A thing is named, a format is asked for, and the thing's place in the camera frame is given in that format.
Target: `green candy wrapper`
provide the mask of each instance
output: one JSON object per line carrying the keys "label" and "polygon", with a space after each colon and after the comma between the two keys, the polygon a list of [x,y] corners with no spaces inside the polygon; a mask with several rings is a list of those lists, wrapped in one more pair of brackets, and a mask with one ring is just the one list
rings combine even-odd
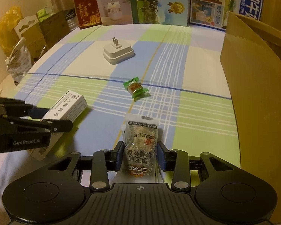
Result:
{"label": "green candy wrapper", "polygon": [[124,87],[132,95],[132,98],[140,97],[143,93],[149,91],[141,86],[138,77],[125,82]]}

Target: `checkered tablecloth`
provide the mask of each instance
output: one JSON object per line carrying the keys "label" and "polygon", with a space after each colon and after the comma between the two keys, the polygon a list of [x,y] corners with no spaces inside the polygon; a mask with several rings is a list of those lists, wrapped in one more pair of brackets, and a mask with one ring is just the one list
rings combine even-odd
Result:
{"label": "checkered tablecloth", "polygon": [[[159,139],[192,156],[211,152],[240,166],[232,101],[219,60],[225,33],[199,26],[117,25],[76,29],[50,49],[10,95],[50,108],[67,90],[89,105],[49,155],[3,154],[0,200],[13,180],[72,151],[92,155],[122,140],[126,113],[160,119]],[[135,56],[117,65],[103,57],[112,38],[128,41]],[[134,102],[123,82],[138,76],[150,97]]]}

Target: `yellow stripe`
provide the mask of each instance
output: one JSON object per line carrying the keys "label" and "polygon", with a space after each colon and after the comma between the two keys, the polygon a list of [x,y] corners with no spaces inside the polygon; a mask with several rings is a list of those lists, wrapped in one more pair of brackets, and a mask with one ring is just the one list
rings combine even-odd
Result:
{"label": "yellow stripe", "polygon": [[[158,51],[159,48],[161,47],[161,44],[162,44],[163,41],[165,40],[165,37],[166,37],[166,35],[167,35],[167,33],[169,32],[170,29],[171,29],[171,26],[169,27],[168,31],[165,33],[163,39],[161,40],[161,42],[159,43],[158,47],[156,48],[156,50],[155,50],[153,56],[151,57],[151,59],[150,59],[148,65],[147,65],[147,68],[145,69],[145,72],[144,72],[144,74],[143,74],[143,76],[142,76],[142,78],[141,78],[141,80],[140,80],[140,83],[141,83],[141,84],[143,83],[143,81],[144,81],[144,79],[145,79],[145,76],[146,76],[146,74],[147,74],[147,72],[148,72],[148,70],[149,70],[149,67],[150,67],[150,65],[151,65],[151,63],[152,63],[154,57],[156,56],[157,51]],[[130,112],[131,112],[133,105],[134,105],[134,101],[132,101],[132,103],[131,103],[131,105],[130,105],[129,110],[128,110],[127,113],[130,113]],[[120,136],[121,136],[121,130],[120,130],[119,133],[118,133],[118,136],[117,136],[117,138],[116,138],[116,141],[115,141],[115,143],[114,143],[113,148],[114,148],[114,147],[116,146],[116,144],[118,143],[118,141],[119,141],[119,139],[120,139]]]}

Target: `black circular cover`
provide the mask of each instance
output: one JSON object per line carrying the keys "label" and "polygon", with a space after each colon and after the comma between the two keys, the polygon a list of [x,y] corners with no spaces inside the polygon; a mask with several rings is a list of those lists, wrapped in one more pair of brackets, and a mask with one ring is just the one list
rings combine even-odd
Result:
{"label": "black circular cover", "polygon": [[85,198],[82,185],[62,172],[33,172],[11,184],[2,201],[10,217],[30,223],[50,223],[77,211]]}
{"label": "black circular cover", "polygon": [[218,171],[195,191],[199,206],[225,223],[254,223],[268,219],[277,203],[275,190],[243,171]]}

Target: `red package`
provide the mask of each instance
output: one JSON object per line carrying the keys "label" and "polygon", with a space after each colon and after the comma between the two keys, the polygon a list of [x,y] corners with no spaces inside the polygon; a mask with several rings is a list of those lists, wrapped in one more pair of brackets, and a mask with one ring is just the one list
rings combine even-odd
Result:
{"label": "red package", "polygon": [[101,25],[97,0],[74,0],[79,28]]}

